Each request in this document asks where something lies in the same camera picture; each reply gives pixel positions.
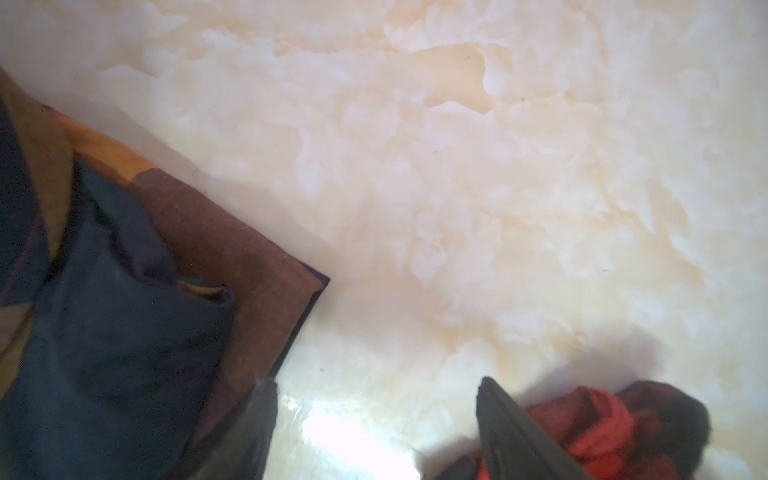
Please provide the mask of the red black plaid shirt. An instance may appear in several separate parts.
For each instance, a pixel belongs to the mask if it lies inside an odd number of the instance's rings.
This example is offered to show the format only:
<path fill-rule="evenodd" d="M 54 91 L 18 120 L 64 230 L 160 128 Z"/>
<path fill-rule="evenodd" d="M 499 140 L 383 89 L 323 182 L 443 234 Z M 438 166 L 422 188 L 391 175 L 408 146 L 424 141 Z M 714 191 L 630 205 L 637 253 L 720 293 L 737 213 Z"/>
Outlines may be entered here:
<path fill-rule="evenodd" d="M 616 393 L 579 386 L 522 408 L 591 479 L 692 479 L 710 439 L 705 405 L 655 381 L 636 381 Z M 439 476 L 490 479 L 482 444 Z"/>

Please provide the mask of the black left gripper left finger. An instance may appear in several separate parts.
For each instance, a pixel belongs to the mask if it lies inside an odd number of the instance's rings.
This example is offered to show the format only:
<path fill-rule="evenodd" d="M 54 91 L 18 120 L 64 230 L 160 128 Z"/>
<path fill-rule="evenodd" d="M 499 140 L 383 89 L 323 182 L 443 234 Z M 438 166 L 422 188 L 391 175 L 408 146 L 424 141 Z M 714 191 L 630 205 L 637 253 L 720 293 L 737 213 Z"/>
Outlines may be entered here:
<path fill-rule="evenodd" d="M 187 479 L 263 477 L 278 413 L 277 384 L 258 379 L 185 459 Z"/>

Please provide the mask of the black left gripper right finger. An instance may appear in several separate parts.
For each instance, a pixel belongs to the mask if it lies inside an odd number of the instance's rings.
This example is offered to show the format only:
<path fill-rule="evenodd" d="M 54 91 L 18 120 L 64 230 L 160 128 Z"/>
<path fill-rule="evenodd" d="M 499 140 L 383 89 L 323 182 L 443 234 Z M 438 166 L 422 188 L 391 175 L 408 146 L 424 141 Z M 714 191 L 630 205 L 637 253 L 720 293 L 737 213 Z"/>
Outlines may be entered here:
<path fill-rule="evenodd" d="M 476 418 L 490 479 L 591 479 L 491 377 L 480 383 Z"/>

